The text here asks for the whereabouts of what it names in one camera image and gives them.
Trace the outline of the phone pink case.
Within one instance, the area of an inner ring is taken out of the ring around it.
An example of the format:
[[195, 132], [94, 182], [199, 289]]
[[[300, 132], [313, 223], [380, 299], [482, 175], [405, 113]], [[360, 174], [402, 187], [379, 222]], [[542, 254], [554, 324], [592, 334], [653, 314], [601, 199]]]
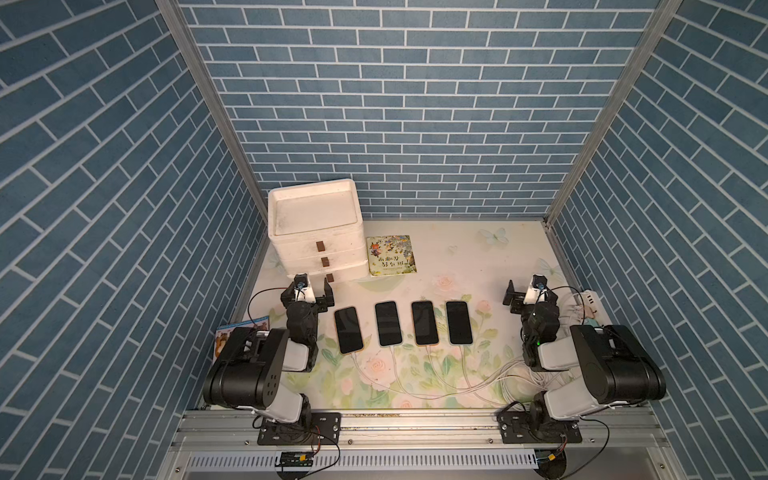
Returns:
[[411, 311], [416, 344], [424, 346], [438, 344], [439, 334], [432, 302], [415, 301], [411, 304]]
[[362, 350], [364, 342], [356, 309], [338, 309], [334, 312], [334, 320], [340, 352], [350, 354]]

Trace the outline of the phone green case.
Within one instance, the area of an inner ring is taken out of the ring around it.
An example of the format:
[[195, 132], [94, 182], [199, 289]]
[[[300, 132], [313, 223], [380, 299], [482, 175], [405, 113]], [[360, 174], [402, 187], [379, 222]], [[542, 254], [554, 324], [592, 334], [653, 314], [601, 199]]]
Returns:
[[453, 345], [471, 345], [473, 334], [467, 303], [448, 301], [446, 303], [446, 318], [450, 342]]
[[398, 308], [394, 301], [377, 303], [375, 316], [379, 344], [382, 347], [398, 345], [402, 342]]

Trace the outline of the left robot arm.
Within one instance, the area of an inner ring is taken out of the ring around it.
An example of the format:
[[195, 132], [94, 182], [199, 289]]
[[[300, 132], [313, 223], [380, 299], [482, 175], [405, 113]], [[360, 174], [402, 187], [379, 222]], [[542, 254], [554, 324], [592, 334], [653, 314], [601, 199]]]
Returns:
[[306, 274], [294, 277], [281, 292], [286, 326], [268, 331], [239, 326], [229, 334], [203, 383], [208, 406], [250, 410], [278, 424], [302, 431], [312, 412], [304, 394], [281, 384], [284, 372], [310, 372], [319, 352], [319, 315], [335, 305], [329, 280], [317, 296]]

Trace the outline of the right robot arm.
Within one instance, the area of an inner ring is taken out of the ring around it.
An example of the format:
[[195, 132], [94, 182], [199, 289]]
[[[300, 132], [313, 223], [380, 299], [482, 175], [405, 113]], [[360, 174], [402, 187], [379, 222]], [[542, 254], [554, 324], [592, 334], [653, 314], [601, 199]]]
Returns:
[[632, 331], [622, 325], [571, 325], [560, 334], [560, 308], [555, 290], [541, 275], [527, 290], [510, 282], [502, 304], [521, 319], [523, 360], [535, 372], [581, 376], [561, 387], [535, 395], [527, 413], [534, 426], [576, 421], [611, 407], [660, 400], [666, 379]]

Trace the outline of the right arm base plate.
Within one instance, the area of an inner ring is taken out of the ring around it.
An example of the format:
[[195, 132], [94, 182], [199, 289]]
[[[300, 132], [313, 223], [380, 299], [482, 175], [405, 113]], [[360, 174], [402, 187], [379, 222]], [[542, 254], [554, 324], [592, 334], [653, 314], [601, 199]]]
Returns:
[[583, 441], [575, 421], [535, 421], [530, 412], [510, 410], [496, 415], [504, 444], [580, 444]]

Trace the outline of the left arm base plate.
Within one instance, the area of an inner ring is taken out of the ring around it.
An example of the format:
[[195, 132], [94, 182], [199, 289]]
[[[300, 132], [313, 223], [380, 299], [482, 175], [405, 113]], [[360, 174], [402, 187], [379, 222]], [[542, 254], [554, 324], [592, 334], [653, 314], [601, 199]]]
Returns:
[[258, 428], [259, 446], [293, 446], [318, 444], [332, 446], [340, 437], [342, 414], [340, 412], [312, 411], [309, 421], [284, 424], [265, 420]]

